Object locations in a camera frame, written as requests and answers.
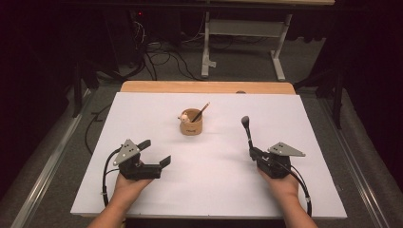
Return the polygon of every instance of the table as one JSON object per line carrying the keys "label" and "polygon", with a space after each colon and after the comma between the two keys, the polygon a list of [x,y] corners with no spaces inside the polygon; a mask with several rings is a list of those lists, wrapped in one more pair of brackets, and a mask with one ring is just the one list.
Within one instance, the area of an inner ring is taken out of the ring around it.
{"label": "table", "polygon": [[[211,2],[241,2],[241,3],[263,3],[263,4],[286,4],[286,5],[323,5],[329,6],[335,0],[213,0]],[[285,81],[284,72],[279,61],[279,54],[284,44],[285,36],[290,27],[293,14],[288,13],[283,22],[243,21],[243,20],[221,20],[210,19],[209,11],[205,14],[204,23],[204,49],[201,60],[201,76],[208,77],[210,67],[216,67],[216,62],[210,60],[209,37],[212,34],[218,35],[240,35],[277,38],[277,47],[270,50],[270,56],[275,67],[279,81]]]}
{"label": "table", "polygon": [[[198,87],[204,88],[204,93],[195,93]],[[255,94],[234,94],[239,90]],[[262,94],[273,92],[282,94]],[[203,132],[195,137],[182,135],[176,115],[194,104],[202,107],[206,100],[211,105],[203,117]],[[276,111],[270,112],[268,105]],[[246,114],[251,117],[255,146],[264,150],[283,139],[307,154],[309,159],[291,160],[307,182],[313,217],[346,218],[301,100],[291,85],[237,82],[125,83],[109,111],[71,213],[96,216],[103,210],[99,193],[106,157],[130,138],[134,143],[152,141],[142,152],[145,163],[157,163],[167,155],[172,156],[172,162],[133,204],[129,218],[280,218],[279,209],[268,206],[275,205],[274,200],[249,158],[246,134],[240,123],[240,116]],[[111,173],[106,180],[110,196],[116,175]]]}

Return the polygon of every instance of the metal stand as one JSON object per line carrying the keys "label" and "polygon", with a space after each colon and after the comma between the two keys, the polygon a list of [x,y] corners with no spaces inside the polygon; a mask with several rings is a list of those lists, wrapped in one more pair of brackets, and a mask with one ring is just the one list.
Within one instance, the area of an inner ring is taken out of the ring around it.
{"label": "metal stand", "polygon": [[275,50],[270,50],[271,59],[275,67],[276,75],[279,81],[285,81],[284,72],[282,71],[279,61],[279,54],[284,44],[285,36],[292,14],[287,14],[284,22],[260,22],[260,21],[241,21],[241,20],[210,20],[210,13],[205,15],[204,25],[204,49],[201,63],[201,76],[208,78],[208,70],[210,67],[216,67],[217,63],[210,60],[209,36],[216,35],[241,35],[241,36],[258,36],[278,38],[278,45]]}

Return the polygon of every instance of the white board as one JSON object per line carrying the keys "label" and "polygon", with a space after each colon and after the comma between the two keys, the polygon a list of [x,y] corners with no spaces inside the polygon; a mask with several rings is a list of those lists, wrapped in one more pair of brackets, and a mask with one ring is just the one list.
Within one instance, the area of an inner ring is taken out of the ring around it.
{"label": "white board", "polygon": [[[208,102],[202,133],[184,136],[178,116]],[[169,155],[172,162],[143,190],[128,217],[280,218],[249,157],[243,116],[250,118],[255,147],[265,151],[284,142],[306,154],[292,157],[291,164],[305,179],[314,218],[347,217],[300,97],[273,94],[117,93],[71,213],[94,216],[104,209],[100,193],[106,158],[130,139],[136,144],[151,140],[142,152],[144,163],[159,163]],[[112,162],[109,170],[116,168]],[[109,198],[117,174],[107,175]],[[301,188],[299,198],[306,208]]]}

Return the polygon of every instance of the gray carpet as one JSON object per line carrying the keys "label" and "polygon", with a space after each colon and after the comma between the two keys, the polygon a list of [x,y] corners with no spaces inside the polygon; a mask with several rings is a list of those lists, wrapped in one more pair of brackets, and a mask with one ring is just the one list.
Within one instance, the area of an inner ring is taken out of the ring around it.
{"label": "gray carpet", "polygon": [[[217,61],[217,68],[211,68],[209,81],[275,81],[275,73],[269,55],[267,45],[270,41],[259,42],[255,44],[237,42],[226,49],[212,49],[211,60]],[[317,54],[321,48],[322,42],[313,42],[305,44],[301,40],[288,41],[284,45],[280,60],[284,69],[287,81],[294,83],[305,78],[315,62]],[[226,47],[224,42],[213,44],[215,48]],[[173,47],[164,47],[165,50],[173,50]],[[177,48],[183,59],[187,63],[188,69],[193,76],[200,77],[202,68],[202,47],[183,46]],[[171,52],[173,56],[179,59],[182,73],[189,76],[185,70],[185,65],[181,62],[178,55]],[[183,76],[175,58],[167,54],[159,54],[152,57],[156,66],[156,72],[159,80],[191,80]],[[130,69],[122,66],[123,74]],[[143,70],[139,75],[131,78],[132,80],[150,80],[150,73]],[[101,86],[98,90],[92,91],[91,100],[88,106],[83,110],[83,117],[69,140],[64,157],[58,166],[58,169],[48,186],[45,195],[37,205],[35,213],[29,218],[26,227],[86,227],[91,218],[82,218],[71,215],[70,208],[74,202],[75,194],[80,186],[81,180],[86,172],[86,167],[90,160],[90,154],[86,149],[85,134],[87,131],[87,141],[89,148],[93,150],[101,133],[107,111],[99,115],[101,122],[93,122],[90,128],[89,124],[94,118],[94,112],[99,112],[105,106],[109,105],[115,93],[119,91],[120,85],[105,79],[101,80]],[[362,199],[362,192],[357,189],[357,180],[353,175],[348,158],[344,154],[343,145],[340,144],[337,134],[345,136],[349,148],[354,151],[354,156],[359,165],[359,170],[365,176],[365,181],[371,186],[379,207],[390,227],[403,226],[403,197],[400,190],[394,183],[393,178],[388,173],[385,165],[376,154],[371,141],[365,134],[365,130],[357,118],[354,107],[351,105],[348,94],[343,95],[343,107],[341,113],[341,124],[343,129],[335,131],[334,126],[329,121],[327,112],[329,101],[319,100],[311,88],[299,91],[308,117],[316,133],[319,146],[322,149],[325,161],[331,171],[334,183],[339,190],[339,195],[345,206],[348,218],[341,220],[317,220],[319,227],[378,227],[374,223],[374,218],[368,210],[365,201]],[[10,227],[15,220],[21,206],[26,200],[30,189],[37,180],[42,168],[48,160],[53,149],[63,137],[64,130],[68,128],[72,115],[71,106],[58,124],[49,132],[48,136],[27,165],[21,171],[19,178],[8,191],[5,199],[0,203],[0,227]],[[200,221],[173,221],[173,220],[137,220],[134,221],[137,227],[246,227],[250,223],[229,221],[217,221],[216,223],[202,223]],[[267,227],[270,221],[253,221],[254,227]]]}

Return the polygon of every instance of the gray floor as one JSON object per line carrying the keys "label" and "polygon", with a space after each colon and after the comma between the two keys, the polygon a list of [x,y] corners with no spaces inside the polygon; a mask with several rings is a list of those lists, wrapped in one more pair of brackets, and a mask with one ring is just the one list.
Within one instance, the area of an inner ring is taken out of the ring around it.
{"label": "gray floor", "polygon": [[[211,59],[217,61],[217,67],[210,69],[208,81],[275,81],[275,71],[269,61],[268,46],[271,41],[253,42],[253,39],[237,38],[232,46],[225,48],[225,42],[213,43]],[[286,79],[290,83],[305,78],[316,60],[323,42],[305,44],[301,40],[287,41],[280,55]],[[200,77],[202,47],[183,45],[177,48],[187,63],[188,69],[195,77]],[[173,47],[164,46],[165,50],[174,50]],[[169,55],[161,53],[153,56],[154,64],[164,63]],[[185,72],[184,63],[178,55],[171,52],[180,61],[180,68]],[[122,73],[130,69],[122,66]],[[171,57],[167,63],[156,66],[159,80],[190,80],[178,70],[178,63]],[[150,80],[150,74],[143,70],[132,80]],[[94,115],[113,101],[119,91],[120,85],[101,79],[101,86],[91,91],[87,97],[87,106],[77,119],[72,119],[72,105],[67,109],[59,122],[51,129],[47,137],[38,146],[26,166],[16,179],[0,203],[0,227],[11,227],[18,223],[16,220],[25,219],[25,227],[85,227],[91,218],[73,216],[69,210],[74,201],[76,191],[86,172],[90,154],[85,145],[85,134],[89,147],[93,149],[98,141],[104,122],[94,122],[88,128]],[[317,220],[319,227],[403,227],[403,196],[397,188],[393,178],[377,155],[365,129],[355,114],[354,107],[348,98],[347,92],[343,94],[343,107],[341,112],[342,130],[335,129],[330,120],[330,105],[328,100],[317,99],[313,88],[304,88],[298,91],[305,105],[308,117],[316,133],[317,140],[323,152],[325,161],[332,173],[334,183],[345,206],[348,218],[342,220]],[[105,120],[107,110],[99,115]],[[66,136],[71,124],[77,122],[71,136]],[[62,151],[60,142],[68,139]],[[45,185],[35,203],[29,208],[27,217],[21,216],[21,208],[29,197],[29,193],[47,161],[59,152],[61,159],[56,163],[54,172],[47,176],[51,181]],[[268,221],[254,223],[255,227],[263,227]],[[197,221],[152,220],[137,221],[137,227],[202,227]],[[247,223],[230,225],[233,227],[249,226]]]}

